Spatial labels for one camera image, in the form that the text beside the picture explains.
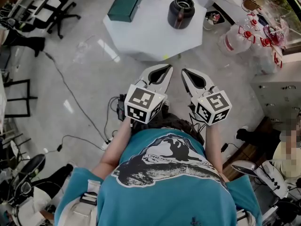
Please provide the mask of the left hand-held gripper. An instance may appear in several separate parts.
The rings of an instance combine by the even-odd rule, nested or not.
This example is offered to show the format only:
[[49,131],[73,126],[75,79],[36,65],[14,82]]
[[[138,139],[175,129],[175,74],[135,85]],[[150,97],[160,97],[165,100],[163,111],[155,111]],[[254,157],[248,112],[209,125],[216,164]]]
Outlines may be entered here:
[[158,64],[145,69],[142,80],[129,87],[124,101],[125,116],[144,124],[149,123],[167,100],[165,92],[173,71],[170,64]]

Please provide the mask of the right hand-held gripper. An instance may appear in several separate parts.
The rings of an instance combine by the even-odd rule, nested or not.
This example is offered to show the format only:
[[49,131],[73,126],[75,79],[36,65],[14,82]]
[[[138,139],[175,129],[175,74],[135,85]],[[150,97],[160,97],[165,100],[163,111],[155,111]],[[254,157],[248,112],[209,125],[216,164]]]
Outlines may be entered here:
[[224,90],[213,85],[208,75],[191,68],[182,69],[181,78],[191,97],[192,112],[208,126],[225,120],[232,104]]

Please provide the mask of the person's left forearm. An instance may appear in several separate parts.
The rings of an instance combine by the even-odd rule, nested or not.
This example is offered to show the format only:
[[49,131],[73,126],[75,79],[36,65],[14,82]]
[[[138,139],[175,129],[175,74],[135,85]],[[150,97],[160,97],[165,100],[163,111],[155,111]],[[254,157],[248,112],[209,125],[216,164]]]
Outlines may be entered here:
[[92,170],[97,177],[105,180],[119,165],[119,160],[131,138],[131,119],[126,117],[122,122],[117,134],[110,142],[100,162]]

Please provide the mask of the white octagonal table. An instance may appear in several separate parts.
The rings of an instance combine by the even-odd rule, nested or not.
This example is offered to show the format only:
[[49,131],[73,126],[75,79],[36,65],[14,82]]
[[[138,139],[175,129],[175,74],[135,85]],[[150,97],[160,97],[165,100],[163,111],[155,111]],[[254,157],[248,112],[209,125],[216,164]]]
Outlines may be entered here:
[[119,52],[140,61],[163,61],[202,44],[203,21],[207,9],[197,0],[195,14],[184,29],[175,29],[167,21],[173,0],[142,0],[132,22],[103,23]]

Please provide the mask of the black battery pack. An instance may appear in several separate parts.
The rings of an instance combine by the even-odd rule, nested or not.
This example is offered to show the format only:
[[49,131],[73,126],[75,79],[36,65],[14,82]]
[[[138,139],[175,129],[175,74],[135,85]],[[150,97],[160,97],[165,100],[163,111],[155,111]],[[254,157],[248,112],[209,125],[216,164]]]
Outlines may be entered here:
[[125,99],[126,99],[126,94],[120,94],[118,97],[118,103],[117,103],[117,115],[118,115],[118,119],[120,121],[123,121],[125,119]]

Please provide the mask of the clear water jug red cap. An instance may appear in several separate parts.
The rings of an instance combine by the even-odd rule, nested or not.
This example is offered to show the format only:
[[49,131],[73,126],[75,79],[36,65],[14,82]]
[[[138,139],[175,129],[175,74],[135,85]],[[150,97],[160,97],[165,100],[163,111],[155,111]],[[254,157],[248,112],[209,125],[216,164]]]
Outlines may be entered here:
[[245,27],[249,29],[254,29],[255,31],[259,30],[258,21],[253,17],[248,15],[245,19]]
[[247,51],[255,43],[255,36],[240,25],[233,25],[218,40],[220,51],[228,56]]
[[283,62],[268,38],[255,36],[255,42],[250,49],[256,75],[274,74],[282,69]]

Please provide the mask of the black trash bin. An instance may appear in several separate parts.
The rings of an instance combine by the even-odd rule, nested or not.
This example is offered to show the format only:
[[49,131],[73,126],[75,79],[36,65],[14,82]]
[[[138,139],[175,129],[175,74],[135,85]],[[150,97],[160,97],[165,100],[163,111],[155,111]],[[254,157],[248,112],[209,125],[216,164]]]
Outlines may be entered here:
[[217,11],[208,11],[206,12],[205,15],[205,21],[208,25],[214,26],[214,25],[219,25],[225,22],[225,18],[222,16],[222,14]]

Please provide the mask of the dark green box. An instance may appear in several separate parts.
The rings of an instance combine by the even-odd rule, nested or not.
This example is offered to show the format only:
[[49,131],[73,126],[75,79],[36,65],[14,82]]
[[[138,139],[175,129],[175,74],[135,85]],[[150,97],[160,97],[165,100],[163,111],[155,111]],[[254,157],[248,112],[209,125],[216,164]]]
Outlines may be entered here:
[[132,22],[142,0],[114,0],[108,12],[111,21]]

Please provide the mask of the grey filing cabinet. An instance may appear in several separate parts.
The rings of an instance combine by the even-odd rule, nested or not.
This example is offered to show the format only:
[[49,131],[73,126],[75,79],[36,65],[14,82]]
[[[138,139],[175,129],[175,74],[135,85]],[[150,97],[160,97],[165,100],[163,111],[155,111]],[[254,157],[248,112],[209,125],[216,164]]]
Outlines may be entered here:
[[301,61],[285,63],[274,74],[257,75],[251,87],[273,127],[285,130],[301,113]]

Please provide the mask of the white power strip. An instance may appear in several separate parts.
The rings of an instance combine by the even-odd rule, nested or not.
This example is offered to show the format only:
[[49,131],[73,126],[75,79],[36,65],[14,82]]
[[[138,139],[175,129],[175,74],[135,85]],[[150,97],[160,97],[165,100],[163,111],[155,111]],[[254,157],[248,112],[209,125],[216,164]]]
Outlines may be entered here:
[[113,137],[111,137],[109,140],[103,142],[102,146],[101,146],[101,150],[106,151],[106,149],[108,148],[109,144],[111,143],[111,141],[113,140]]

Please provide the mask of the red glass bowl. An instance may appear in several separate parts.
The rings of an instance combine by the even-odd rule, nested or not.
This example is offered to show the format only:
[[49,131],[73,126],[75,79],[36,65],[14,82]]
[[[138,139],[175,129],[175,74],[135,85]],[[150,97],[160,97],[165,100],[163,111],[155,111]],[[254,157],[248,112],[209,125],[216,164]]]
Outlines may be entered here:
[[273,45],[278,47],[285,45],[285,33],[280,27],[266,25],[263,27],[263,31]]

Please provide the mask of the white grey office chair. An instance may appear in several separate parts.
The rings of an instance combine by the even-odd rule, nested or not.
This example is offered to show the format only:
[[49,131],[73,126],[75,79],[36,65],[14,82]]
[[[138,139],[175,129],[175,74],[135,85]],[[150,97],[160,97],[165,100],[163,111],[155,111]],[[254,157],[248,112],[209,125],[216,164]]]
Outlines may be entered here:
[[289,159],[266,160],[261,165],[238,160],[232,168],[243,174],[260,179],[280,199],[297,189],[301,193],[301,162]]

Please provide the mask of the person's teal printed shirt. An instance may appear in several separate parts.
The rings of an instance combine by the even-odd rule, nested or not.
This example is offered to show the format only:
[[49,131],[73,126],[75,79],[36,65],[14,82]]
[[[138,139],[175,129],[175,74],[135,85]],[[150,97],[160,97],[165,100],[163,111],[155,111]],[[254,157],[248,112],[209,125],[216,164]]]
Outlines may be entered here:
[[176,129],[133,135],[105,180],[74,169],[55,226],[237,226],[237,210],[262,226],[247,176],[225,182],[203,146]]

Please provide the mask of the white-backed black office chair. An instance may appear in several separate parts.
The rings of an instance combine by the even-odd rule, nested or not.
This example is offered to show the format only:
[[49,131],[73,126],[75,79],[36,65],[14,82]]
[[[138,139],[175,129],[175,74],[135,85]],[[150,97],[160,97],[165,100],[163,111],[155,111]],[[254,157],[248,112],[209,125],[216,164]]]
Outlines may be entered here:
[[69,0],[40,0],[32,13],[33,26],[38,29],[47,29],[49,34],[52,33],[54,26],[57,26],[57,35],[63,39],[61,34],[63,20],[74,17],[81,19],[80,15],[68,12],[70,8],[77,5],[74,1],[67,5],[68,2]]

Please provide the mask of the black metal stool frame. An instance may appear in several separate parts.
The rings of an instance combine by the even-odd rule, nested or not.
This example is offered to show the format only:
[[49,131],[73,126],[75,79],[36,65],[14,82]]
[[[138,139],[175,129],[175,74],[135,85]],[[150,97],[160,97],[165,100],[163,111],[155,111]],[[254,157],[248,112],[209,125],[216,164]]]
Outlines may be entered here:
[[10,81],[10,82],[5,82],[4,87],[8,88],[13,85],[18,85],[18,84],[26,84],[26,97],[23,98],[13,98],[13,99],[8,99],[8,102],[13,102],[13,101],[25,101],[26,102],[26,110],[27,112],[25,114],[5,114],[4,118],[24,118],[24,117],[30,117],[31,116],[31,110],[30,110],[30,100],[38,99],[38,97],[31,96],[30,93],[30,88],[31,88],[31,81],[30,79],[25,79],[25,80],[19,80],[19,81]]

